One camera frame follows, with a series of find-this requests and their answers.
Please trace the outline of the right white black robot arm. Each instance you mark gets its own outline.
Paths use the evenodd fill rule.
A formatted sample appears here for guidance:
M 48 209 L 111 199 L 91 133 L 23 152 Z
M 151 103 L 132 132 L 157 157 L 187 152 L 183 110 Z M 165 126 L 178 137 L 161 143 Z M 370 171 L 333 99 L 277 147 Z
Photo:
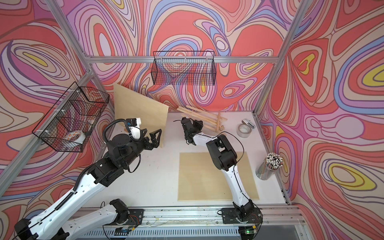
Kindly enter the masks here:
M 228 132 L 223 131 L 216 136 L 210 136 L 202 132 L 202 121 L 183 117 L 180 122 L 186 143 L 206 147 L 213 164 L 224 174 L 233 197 L 235 219 L 240 223 L 251 221 L 256 225 L 262 224 L 263 214 L 251 200 L 241 181 L 238 170 L 238 163 L 241 159 L 238 158 L 235 149 L 226 136 Z

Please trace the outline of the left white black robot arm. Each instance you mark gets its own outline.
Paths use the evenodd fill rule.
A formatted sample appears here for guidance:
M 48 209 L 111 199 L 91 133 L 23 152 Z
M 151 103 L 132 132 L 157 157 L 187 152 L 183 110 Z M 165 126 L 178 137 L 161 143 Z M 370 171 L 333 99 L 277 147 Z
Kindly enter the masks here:
M 132 173 L 130 165 L 141 159 L 144 150 L 158 148 L 162 130 L 151 132 L 140 129 L 140 119 L 117 119 L 103 130 L 107 153 L 102 159 L 86 167 L 75 185 L 52 206 L 31 219 L 21 219 L 15 224 L 17 238 L 21 240 L 75 240 L 99 226 L 115 223 L 125 225 L 140 220 L 133 216 L 120 199 L 80 218 L 71 219 L 86 202 L 109 187 L 125 171 Z

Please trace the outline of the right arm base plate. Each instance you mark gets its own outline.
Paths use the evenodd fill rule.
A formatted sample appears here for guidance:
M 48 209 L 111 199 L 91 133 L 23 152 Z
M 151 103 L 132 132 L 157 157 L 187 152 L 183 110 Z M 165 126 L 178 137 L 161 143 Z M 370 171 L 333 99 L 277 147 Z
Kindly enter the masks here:
M 252 224 L 260 225 L 263 223 L 263 214 L 259 208 L 253 208 L 245 213 L 235 208 L 222 208 L 218 211 L 224 224 Z

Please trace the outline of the wooden easel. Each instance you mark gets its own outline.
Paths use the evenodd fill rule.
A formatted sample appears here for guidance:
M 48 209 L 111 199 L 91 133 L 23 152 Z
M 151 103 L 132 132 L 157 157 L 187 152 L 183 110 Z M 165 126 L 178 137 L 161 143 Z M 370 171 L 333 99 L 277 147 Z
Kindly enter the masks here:
M 192 106 L 178 107 L 177 111 L 181 112 L 183 117 L 202 121 L 204 128 L 217 133 L 225 130 L 224 123 L 228 120 L 221 113 L 211 113 Z

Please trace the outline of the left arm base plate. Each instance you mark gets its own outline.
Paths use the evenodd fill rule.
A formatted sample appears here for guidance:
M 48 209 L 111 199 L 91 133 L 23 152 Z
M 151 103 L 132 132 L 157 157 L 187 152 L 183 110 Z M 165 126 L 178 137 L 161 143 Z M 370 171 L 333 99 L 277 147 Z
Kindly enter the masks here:
M 130 225 L 137 227 L 142 224 L 144 209 L 128 209 L 122 212 L 119 212 L 113 224 L 116 225 Z

